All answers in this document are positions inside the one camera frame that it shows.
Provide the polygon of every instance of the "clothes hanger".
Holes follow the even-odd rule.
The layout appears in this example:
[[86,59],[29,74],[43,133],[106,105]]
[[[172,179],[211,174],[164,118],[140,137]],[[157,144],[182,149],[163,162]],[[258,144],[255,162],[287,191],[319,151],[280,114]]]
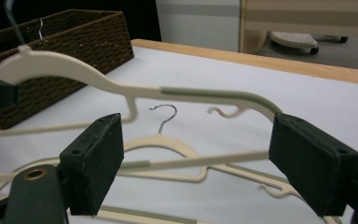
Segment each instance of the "clothes hanger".
[[[92,66],[83,63],[74,57],[53,51],[32,50],[24,43],[20,29],[12,15],[12,4],[13,0],[6,0],[5,9],[7,17],[9,18],[20,42],[20,45],[18,46],[19,53],[0,62],[0,79],[9,84],[18,85],[25,80],[37,77],[65,77],[83,82],[102,91],[121,94],[126,98],[127,106],[130,110],[130,114],[126,118],[123,117],[122,122],[131,122],[136,119],[138,112],[135,99],[137,98],[236,106],[237,111],[232,114],[226,114],[217,107],[212,107],[208,110],[209,113],[216,111],[225,118],[234,118],[246,109],[254,109],[273,121],[275,113],[282,112],[280,108],[270,100],[249,92],[142,86],[118,83]],[[22,130],[8,129],[0,130],[0,135],[41,133],[85,128],[90,124],[91,121],[85,121],[53,127]]]
[[225,155],[217,155],[217,156],[198,156],[190,146],[185,144],[184,142],[169,136],[162,135],[162,128],[164,124],[171,119],[173,119],[177,114],[177,109],[174,105],[157,105],[150,110],[154,110],[161,106],[170,106],[174,109],[174,114],[170,116],[168,119],[162,121],[158,134],[141,137],[134,139],[124,145],[124,151],[133,150],[140,147],[162,147],[176,153],[181,154],[181,152],[185,152],[187,157],[185,160],[166,160],[166,161],[130,161],[124,162],[120,166],[120,170],[118,171],[121,175],[124,175],[128,172],[130,174],[136,172],[144,172],[151,170],[161,170],[161,169],[170,169],[170,168],[181,168],[181,167],[189,167],[189,166],[205,166],[210,164],[219,164],[222,162],[229,161],[256,161],[256,160],[267,160],[269,158],[269,153],[267,150],[262,151],[251,151],[244,153],[234,153],[234,154],[225,154]]
[[[16,169],[11,174],[0,175],[0,177],[1,177],[0,178],[0,191],[12,180],[12,178],[14,178],[14,176],[16,174],[18,174],[19,172],[21,172],[23,170],[34,167],[36,165],[42,165],[42,164],[57,165],[58,163],[60,163],[59,158],[50,158],[50,159],[43,159],[43,160],[39,160],[39,161],[33,161],[33,162],[30,162],[30,163]],[[235,175],[240,178],[253,180],[253,181],[256,181],[259,183],[261,183],[263,181],[267,181],[268,183],[266,183],[266,182],[265,183],[270,186],[274,186],[274,184],[276,184],[279,186],[282,186],[282,185],[289,186],[287,189],[291,188],[291,186],[287,183],[287,181],[281,177],[260,173],[260,172],[253,171],[253,170],[250,170],[250,169],[247,169],[244,167],[236,166],[234,164],[232,164],[232,165],[220,164],[220,165],[216,165],[216,166],[211,166],[211,168],[216,169],[216,170],[220,169],[220,171],[222,171],[224,173],[228,173],[230,175]],[[144,176],[142,176],[142,175],[143,175],[143,173],[135,174],[135,176],[138,176],[138,177],[164,179],[164,175],[161,175],[161,176],[157,176],[157,174],[155,174],[155,175],[147,175],[146,174]],[[167,179],[174,180],[173,177],[174,177],[174,175],[169,176],[169,178],[167,178]],[[182,178],[183,177],[180,176],[177,180],[181,181],[181,180],[183,180]],[[287,194],[290,194],[290,193],[294,194],[294,192],[295,192],[295,190],[291,191],[291,192],[286,191]],[[6,194],[0,193],[0,201],[5,199],[7,196],[8,195],[6,195]],[[172,216],[156,214],[156,213],[151,213],[151,212],[138,211],[138,210],[133,210],[133,209],[128,209],[128,208],[105,206],[105,205],[101,206],[101,209],[100,209],[98,216],[96,218],[107,218],[107,219],[112,219],[112,220],[116,220],[116,221],[125,221],[125,222],[129,222],[129,223],[142,223],[142,224],[155,224],[155,223],[207,224],[207,222],[189,219],[189,218],[172,217]],[[323,217],[323,219],[326,224],[340,224],[341,223],[338,217]]]
[[[130,151],[137,148],[142,147],[161,147],[166,148],[168,150],[171,150],[175,153],[178,153],[179,155],[185,157],[187,160],[191,158],[199,158],[200,155],[198,155],[194,149],[192,149],[189,145],[185,144],[184,142],[172,138],[169,136],[162,135],[162,128],[164,124],[171,119],[173,119],[177,114],[177,109],[173,105],[158,105],[153,108],[150,108],[150,110],[154,110],[156,108],[159,108],[161,106],[171,106],[174,109],[174,114],[169,117],[168,119],[165,119],[161,122],[161,125],[158,130],[158,134],[147,136],[147,137],[141,137],[134,140],[131,140],[130,142],[125,143],[124,150]],[[50,162],[50,163],[56,163],[58,164],[60,161],[59,159],[50,160],[50,161],[42,161],[42,162]],[[123,163],[124,169],[120,168],[118,175],[124,175],[124,176],[135,176],[135,177],[142,177],[142,178],[155,178],[155,179],[165,179],[165,180],[174,180],[174,181],[187,181],[187,182],[201,182],[206,178],[207,175],[207,169],[214,169],[218,172],[222,172],[228,175],[234,175],[236,177],[248,179],[257,183],[260,183],[260,188],[264,189],[270,196],[275,198],[281,198],[287,195],[294,195],[297,196],[297,198],[302,200],[302,197],[298,194],[298,192],[289,184],[289,182],[282,178],[275,175],[269,175],[264,174],[255,170],[251,170],[245,167],[238,166],[233,163],[221,163],[221,164],[209,164],[209,163],[203,163],[203,165],[200,167],[201,172],[199,175],[174,175],[174,174],[164,174],[164,173],[153,173],[153,172],[133,172],[133,169],[128,170],[130,167],[136,167],[137,165],[133,166],[131,162]],[[13,178],[15,174],[10,175],[0,175],[0,181],[9,181],[9,179]],[[0,199],[5,198],[6,195],[0,194]],[[104,206],[102,208],[102,212],[100,213],[99,217],[105,217],[105,218],[112,218],[117,220],[118,218],[125,218],[125,220],[149,220],[150,223],[157,223],[156,218],[161,218],[163,220],[167,220],[165,216],[156,215],[153,213],[145,213],[145,212],[139,212],[136,210],[131,209],[123,209],[123,208],[117,208],[117,207],[109,207]],[[324,217],[324,221],[326,223],[339,223],[338,219],[336,217]]]

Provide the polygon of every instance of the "white wall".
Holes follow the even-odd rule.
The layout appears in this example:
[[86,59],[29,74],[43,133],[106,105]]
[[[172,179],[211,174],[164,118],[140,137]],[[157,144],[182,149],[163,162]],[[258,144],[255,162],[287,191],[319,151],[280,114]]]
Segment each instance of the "white wall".
[[163,42],[239,51],[240,0],[157,0]]

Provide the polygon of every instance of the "wicker basket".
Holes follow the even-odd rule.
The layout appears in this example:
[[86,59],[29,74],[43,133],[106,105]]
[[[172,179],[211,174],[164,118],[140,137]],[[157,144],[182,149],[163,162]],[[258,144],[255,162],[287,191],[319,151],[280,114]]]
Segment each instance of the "wicker basket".
[[[70,55],[106,74],[133,58],[122,12],[70,9],[19,25],[27,45]],[[0,31],[0,62],[17,53],[12,28]],[[10,128],[84,87],[61,77],[41,77],[20,84],[20,103],[0,108],[0,129]]]

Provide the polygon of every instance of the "white sheet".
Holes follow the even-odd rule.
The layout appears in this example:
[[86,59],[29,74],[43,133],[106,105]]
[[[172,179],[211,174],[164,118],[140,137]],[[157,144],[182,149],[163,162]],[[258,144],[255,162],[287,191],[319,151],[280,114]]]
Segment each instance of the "white sheet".
[[[217,90],[249,91],[264,96],[286,114],[305,119],[358,150],[358,84],[307,77],[236,63],[134,47],[135,58],[108,74],[119,82]],[[139,99],[139,118],[123,124],[124,141],[156,134],[172,114],[160,104],[173,104],[177,116],[162,134],[192,146],[200,155],[267,149],[272,124],[250,111],[235,119],[206,113],[212,105]],[[233,108],[222,106],[225,111]],[[92,87],[61,100],[16,128],[95,120],[111,113],[126,115],[123,98]],[[0,173],[25,163],[59,156],[83,130],[0,137]],[[167,150],[146,148],[129,152],[125,161],[179,158]],[[282,176],[270,161],[240,165]],[[180,172],[195,174],[196,168]],[[323,223],[298,198],[274,199],[258,184],[210,171],[199,184],[118,176],[104,204],[189,217],[212,223]],[[348,207],[343,223],[350,223]],[[70,217],[71,223],[119,223],[87,217]]]

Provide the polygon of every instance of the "hanger hook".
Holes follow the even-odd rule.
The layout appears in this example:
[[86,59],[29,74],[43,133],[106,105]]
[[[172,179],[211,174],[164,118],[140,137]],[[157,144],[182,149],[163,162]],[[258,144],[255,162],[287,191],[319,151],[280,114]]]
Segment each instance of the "hanger hook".
[[40,20],[39,37],[40,37],[40,39],[43,39],[43,36],[42,36],[43,21],[42,21],[42,19],[39,19],[39,20]]
[[5,12],[7,14],[7,18],[10,21],[11,26],[14,29],[14,33],[16,34],[16,37],[19,39],[20,44],[25,45],[25,41],[24,38],[22,37],[19,26],[17,25],[16,20],[14,20],[13,10],[12,10],[13,2],[14,0],[5,0]]
[[[149,110],[155,110],[155,109],[157,109],[157,108],[159,108],[159,107],[161,107],[161,106],[165,106],[165,105],[156,105],[155,107],[150,107]],[[161,132],[162,132],[162,127],[164,127],[164,124],[165,124],[166,122],[170,121],[171,119],[173,119],[173,118],[176,116],[177,112],[178,112],[178,110],[176,109],[176,107],[175,107],[174,105],[166,105],[166,106],[172,107],[172,108],[175,110],[175,113],[174,113],[172,116],[170,116],[169,118],[167,118],[167,119],[165,119],[165,120],[163,120],[163,121],[161,122],[161,125],[159,126],[158,133],[161,133]]]

